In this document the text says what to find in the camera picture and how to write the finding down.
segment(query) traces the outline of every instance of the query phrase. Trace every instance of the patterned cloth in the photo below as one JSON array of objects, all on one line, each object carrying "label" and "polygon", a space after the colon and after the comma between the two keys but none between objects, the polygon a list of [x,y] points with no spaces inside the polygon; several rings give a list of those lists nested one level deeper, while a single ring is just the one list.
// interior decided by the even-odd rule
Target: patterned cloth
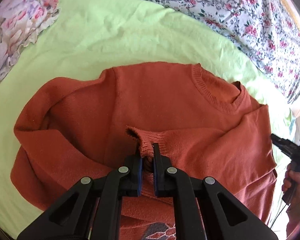
[{"label": "patterned cloth", "polygon": [[[226,36],[289,103],[300,95],[300,32],[280,0],[148,1],[183,12]],[[0,80],[17,62],[20,46],[35,42],[55,21],[57,3],[3,0],[0,4]]]},{"label": "patterned cloth", "polygon": [[164,223],[150,225],[141,240],[176,240],[176,227]]},{"label": "patterned cloth", "polygon": [[226,36],[293,102],[300,95],[300,32],[280,0],[148,0]]},{"label": "patterned cloth", "polygon": [[0,81],[16,64],[22,47],[58,17],[58,0],[3,0],[0,3]]}]

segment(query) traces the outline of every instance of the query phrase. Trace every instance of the floral pillow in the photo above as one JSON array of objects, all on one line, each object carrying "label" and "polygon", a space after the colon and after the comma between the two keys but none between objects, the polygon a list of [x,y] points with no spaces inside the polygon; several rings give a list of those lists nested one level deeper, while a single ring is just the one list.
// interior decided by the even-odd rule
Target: floral pillow
[{"label": "floral pillow", "polygon": [[58,0],[2,0],[0,3],[0,81],[16,64],[20,50],[58,17]]}]

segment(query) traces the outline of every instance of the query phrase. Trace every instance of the knit fabric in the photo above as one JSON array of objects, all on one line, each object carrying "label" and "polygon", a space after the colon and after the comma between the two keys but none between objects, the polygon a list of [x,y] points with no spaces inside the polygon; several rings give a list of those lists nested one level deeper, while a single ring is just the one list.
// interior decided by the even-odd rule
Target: knit fabric
[{"label": "knit fabric", "polygon": [[[149,163],[157,142],[172,165],[216,178],[261,220],[269,217],[276,176],[268,107],[200,65],[142,63],[93,81],[55,78],[26,104],[14,132],[21,147],[11,180],[42,210],[80,178],[122,166],[138,140]],[[123,199],[120,239],[148,237],[156,222],[174,224],[172,200],[154,197],[144,172],[142,196]]]}]

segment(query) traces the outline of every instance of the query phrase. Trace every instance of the ribbed collar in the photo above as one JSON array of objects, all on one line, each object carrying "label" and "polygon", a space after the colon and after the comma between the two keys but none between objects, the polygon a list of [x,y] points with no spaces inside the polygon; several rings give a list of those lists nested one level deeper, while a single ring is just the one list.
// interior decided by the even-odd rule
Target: ribbed collar
[{"label": "ribbed collar", "polygon": [[221,101],[220,99],[218,99],[217,97],[212,95],[210,93],[210,91],[208,90],[206,84],[202,80],[202,75],[210,75],[211,76],[212,74],[209,71],[206,71],[205,69],[203,69],[200,66],[200,64],[197,64],[197,65],[192,65],[191,72],[192,72],[192,78],[193,78],[194,85],[197,87],[199,92],[205,97],[205,99],[211,105],[213,105],[218,110],[229,113],[229,114],[234,114],[238,110],[239,106],[241,105],[241,103],[247,93],[245,87],[242,84],[240,84],[240,90],[241,90],[240,94],[234,100],[234,102],[230,104],[230,103]]}]

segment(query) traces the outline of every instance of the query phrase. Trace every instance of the bed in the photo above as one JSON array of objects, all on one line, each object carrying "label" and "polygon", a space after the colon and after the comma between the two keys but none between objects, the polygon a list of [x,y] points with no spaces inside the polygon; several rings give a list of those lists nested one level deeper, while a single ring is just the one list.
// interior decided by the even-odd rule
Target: bed
[{"label": "bed", "polygon": [[[41,213],[10,181],[20,146],[13,126],[25,103],[57,76],[90,80],[112,66],[199,62],[228,82],[242,82],[259,103],[269,105],[272,132],[293,139],[287,98],[235,43],[195,17],[143,0],[58,0],[51,8],[49,19],[58,20],[42,26],[47,29],[37,43],[29,41],[0,83],[0,232],[15,239]],[[277,148],[273,155],[278,179],[269,224],[282,206],[281,182],[289,163]]]},{"label": "bed", "polygon": [[[289,103],[299,97],[300,22],[286,0],[147,1],[205,23],[244,52]],[[57,0],[3,0],[0,4],[0,80],[17,62],[20,46],[35,42],[37,35],[53,24],[58,13]]]}]

